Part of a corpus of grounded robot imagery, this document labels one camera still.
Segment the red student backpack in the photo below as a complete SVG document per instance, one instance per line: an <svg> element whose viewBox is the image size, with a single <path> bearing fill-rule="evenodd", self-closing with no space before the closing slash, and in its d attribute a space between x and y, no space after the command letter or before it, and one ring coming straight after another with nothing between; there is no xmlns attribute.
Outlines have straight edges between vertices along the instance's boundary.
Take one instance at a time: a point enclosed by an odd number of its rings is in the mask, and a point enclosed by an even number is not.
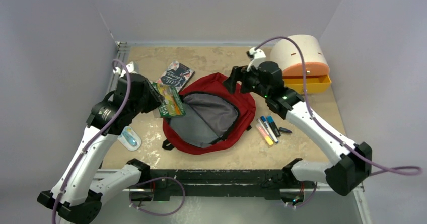
<svg viewBox="0 0 427 224"><path fill-rule="evenodd" d="M185 115L163 120L163 149L176 148L193 155L222 151L252 128L254 98L240 93L240 84L230 94L223 86L226 79L222 73L213 73L180 91Z"/></svg>

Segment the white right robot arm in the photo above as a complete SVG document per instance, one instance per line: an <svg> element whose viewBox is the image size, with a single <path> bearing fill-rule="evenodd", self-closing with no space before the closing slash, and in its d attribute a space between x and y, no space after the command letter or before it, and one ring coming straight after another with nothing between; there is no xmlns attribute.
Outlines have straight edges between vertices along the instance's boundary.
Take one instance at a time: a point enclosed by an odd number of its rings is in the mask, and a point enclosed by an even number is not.
<svg viewBox="0 0 427 224"><path fill-rule="evenodd" d="M262 96L270 111L296 126L327 156L327 162L291 161L283 169L282 179L287 186L295 187L303 181L324 183L347 196L369 177L372 165L362 158L371 160L372 148L345 137L308 107L308 100L284 85L277 63L235 66L223 86L231 94L239 91Z"/></svg>

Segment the green activity book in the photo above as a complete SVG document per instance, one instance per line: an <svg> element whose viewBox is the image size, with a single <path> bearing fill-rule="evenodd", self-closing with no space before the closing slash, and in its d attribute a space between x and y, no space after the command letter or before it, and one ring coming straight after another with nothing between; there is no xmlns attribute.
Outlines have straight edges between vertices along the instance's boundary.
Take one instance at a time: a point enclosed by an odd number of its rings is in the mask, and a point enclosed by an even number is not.
<svg viewBox="0 0 427 224"><path fill-rule="evenodd" d="M161 95L161 105L154 110L155 118L173 118L186 115L183 102L174 86L160 83L152 83L153 87Z"/></svg>

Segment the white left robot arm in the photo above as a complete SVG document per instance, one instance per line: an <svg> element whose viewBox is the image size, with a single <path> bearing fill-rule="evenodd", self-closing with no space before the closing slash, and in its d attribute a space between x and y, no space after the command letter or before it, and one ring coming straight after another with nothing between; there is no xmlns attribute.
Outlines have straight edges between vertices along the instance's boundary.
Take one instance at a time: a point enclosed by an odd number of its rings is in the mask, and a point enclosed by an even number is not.
<svg viewBox="0 0 427 224"><path fill-rule="evenodd" d="M150 183L149 165L129 160L120 170L94 183L105 155L126 126L140 113L161 104L161 96L144 76L132 73L120 77L116 90L95 104L87 119L81 143L57 184L40 192L37 201L52 210L52 223L59 216L71 223L91 223L102 205L123 189Z"/></svg>

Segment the floral dark cover book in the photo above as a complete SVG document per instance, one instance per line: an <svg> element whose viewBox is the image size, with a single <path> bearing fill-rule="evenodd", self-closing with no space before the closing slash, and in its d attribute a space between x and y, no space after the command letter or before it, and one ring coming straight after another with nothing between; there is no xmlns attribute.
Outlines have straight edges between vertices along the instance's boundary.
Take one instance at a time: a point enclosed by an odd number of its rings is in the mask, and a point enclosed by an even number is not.
<svg viewBox="0 0 427 224"><path fill-rule="evenodd" d="M184 89L194 74L195 71L193 69L174 60L156 80L156 83L174 86L177 92L180 92Z"/></svg>

